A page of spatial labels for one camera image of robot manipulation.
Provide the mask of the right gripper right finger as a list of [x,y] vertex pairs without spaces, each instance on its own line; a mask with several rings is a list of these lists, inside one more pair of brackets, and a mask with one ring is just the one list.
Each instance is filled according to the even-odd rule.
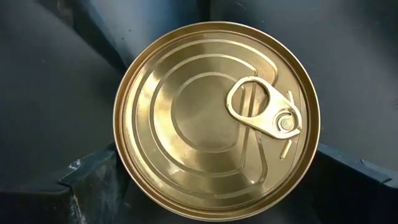
[[294,224],[398,224],[398,171],[319,144],[289,215]]

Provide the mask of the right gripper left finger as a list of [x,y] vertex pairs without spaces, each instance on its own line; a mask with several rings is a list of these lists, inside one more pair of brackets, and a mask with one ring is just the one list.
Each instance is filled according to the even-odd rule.
[[115,144],[0,190],[0,224],[112,224],[129,183]]

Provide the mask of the gold-lidded can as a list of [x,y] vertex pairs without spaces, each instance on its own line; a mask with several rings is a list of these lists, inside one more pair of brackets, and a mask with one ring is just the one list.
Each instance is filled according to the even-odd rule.
[[303,179],[320,106],[297,57],[277,39],[226,21],[175,29],[120,82],[114,140],[136,185],[183,217],[257,215]]

